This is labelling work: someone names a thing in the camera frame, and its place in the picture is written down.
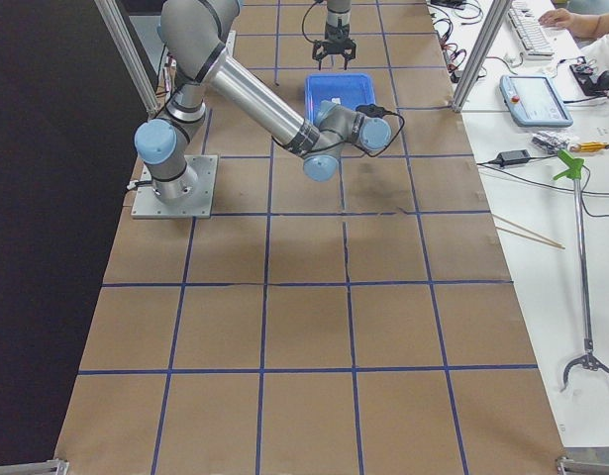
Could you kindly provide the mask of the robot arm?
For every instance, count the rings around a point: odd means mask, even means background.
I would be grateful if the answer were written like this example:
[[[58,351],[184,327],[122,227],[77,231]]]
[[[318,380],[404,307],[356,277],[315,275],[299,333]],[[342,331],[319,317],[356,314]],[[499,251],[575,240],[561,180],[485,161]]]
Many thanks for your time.
[[[240,1],[166,1],[159,35],[176,61],[176,89],[153,119],[139,126],[135,146],[151,175],[152,193],[175,204],[191,196],[199,175],[185,157],[201,127],[210,87],[268,131],[284,150],[302,158],[315,181],[333,176],[345,144],[380,152],[391,129],[370,105],[352,110],[325,100],[313,121],[299,115],[228,52],[226,40]]]
[[[313,42],[312,59],[321,68],[329,55],[340,55],[344,59],[344,69],[356,56],[356,43],[351,38],[351,0],[326,1],[327,15],[324,38]]]

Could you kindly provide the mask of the person hand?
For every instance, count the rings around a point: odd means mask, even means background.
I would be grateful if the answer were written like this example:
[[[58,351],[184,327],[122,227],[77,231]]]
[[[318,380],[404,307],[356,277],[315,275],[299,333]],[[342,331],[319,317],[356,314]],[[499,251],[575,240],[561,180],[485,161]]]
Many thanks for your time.
[[[573,15],[564,8],[549,10],[538,19],[543,27],[569,29],[573,23]]]

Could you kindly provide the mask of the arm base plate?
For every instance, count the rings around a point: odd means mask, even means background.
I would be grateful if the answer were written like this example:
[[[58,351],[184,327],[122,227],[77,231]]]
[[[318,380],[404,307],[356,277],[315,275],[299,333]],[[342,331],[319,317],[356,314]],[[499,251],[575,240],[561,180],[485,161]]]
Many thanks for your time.
[[[153,180],[143,165],[141,180],[150,184],[136,189],[134,219],[209,219],[211,217],[218,155],[186,155],[183,175],[171,182]]]

